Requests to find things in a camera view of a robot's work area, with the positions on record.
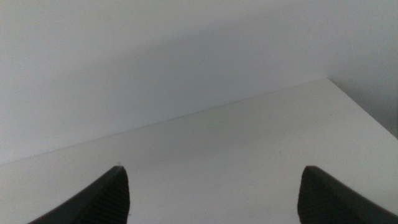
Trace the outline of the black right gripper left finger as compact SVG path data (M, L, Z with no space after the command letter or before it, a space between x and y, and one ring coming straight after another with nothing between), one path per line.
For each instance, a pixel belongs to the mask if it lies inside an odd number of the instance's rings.
M126 224L129 181L123 166L114 166L92 184L31 224Z

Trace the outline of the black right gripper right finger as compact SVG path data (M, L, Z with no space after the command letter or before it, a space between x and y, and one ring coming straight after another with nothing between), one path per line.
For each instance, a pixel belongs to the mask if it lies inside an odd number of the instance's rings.
M397 215L317 166L306 166L303 170L297 212L301 223L397 224Z

